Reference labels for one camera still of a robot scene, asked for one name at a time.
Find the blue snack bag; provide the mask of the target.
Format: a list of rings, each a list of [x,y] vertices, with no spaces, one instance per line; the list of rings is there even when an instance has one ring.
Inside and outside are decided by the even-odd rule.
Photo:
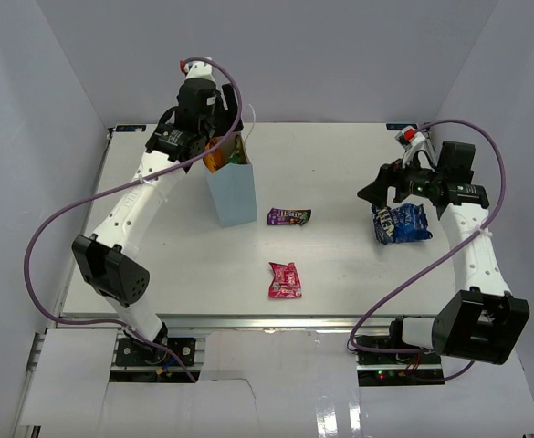
[[[433,238],[421,204],[404,203],[398,207],[371,207],[376,241],[382,245],[412,243]]]

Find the orange Kettle chips bag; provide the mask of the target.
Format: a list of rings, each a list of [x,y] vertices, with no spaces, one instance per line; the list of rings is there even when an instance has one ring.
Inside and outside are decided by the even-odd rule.
[[[220,141],[219,138],[212,138],[205,146],[207,151],[213,149],[213,147]],[[206,169],[211,172],[217,172],[225,166],[225,156],[220,148],[213,151],[211,154],[206,155],[203,158]]]

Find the green yellow Fox's candy bag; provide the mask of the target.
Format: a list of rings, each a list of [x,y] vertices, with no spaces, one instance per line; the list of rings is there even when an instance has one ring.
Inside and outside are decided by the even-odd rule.
[[[246,164],[245,145],[240,135],[235,136],[234,149],[227,162],[232,164]]]

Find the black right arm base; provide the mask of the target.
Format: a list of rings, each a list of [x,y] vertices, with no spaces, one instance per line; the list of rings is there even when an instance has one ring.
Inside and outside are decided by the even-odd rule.
[[[433,353],[400,355],[364,352],[355,349],[349,341],[347,348],[356,355],[361,388],[440,385],[445,377],[441,358]]]

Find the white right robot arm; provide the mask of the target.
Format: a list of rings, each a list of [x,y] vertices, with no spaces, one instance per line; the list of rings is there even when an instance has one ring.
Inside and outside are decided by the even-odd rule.
[[[430,201],[443,227],[452,256],[456,292],[433,318],[401,316],[392,322],[388,356],[410,362],[419,352],[504,364],[529,319],[529,304],[512,295],[497,263],[487,230],[489,201],[484,187],[472,183],[476,148],[446,141],[435,168],[418,160],[381,166],[376,179],[358,193],[384,207],[389,188],[400,202],[409,195]]]

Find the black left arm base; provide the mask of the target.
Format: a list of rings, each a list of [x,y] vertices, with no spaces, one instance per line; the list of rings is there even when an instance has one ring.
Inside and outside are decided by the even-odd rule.
[[[164,351],[153,352],[133,339],[119,338],[110,369],[110,382],[116,383],[194,383],[200,371],[195,370],[195,338],[168,338],[167,347],[177,355],[194,377],[192,381],[175,358]]]

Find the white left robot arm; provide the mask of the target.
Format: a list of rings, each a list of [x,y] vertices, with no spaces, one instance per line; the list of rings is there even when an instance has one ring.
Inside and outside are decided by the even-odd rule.
[[[238,102],[232,84],[209,76],[188,78],[177,104],[166,110],[144,146],[141,162],[109,215],[72,252],[83,280],[113,307],[136,353],[156,364],[167,353],[167,329],[148,303],[149,271],[136,261],[140,243],[162,202],[187,174],[189,161],[213,138],[238,131]]]

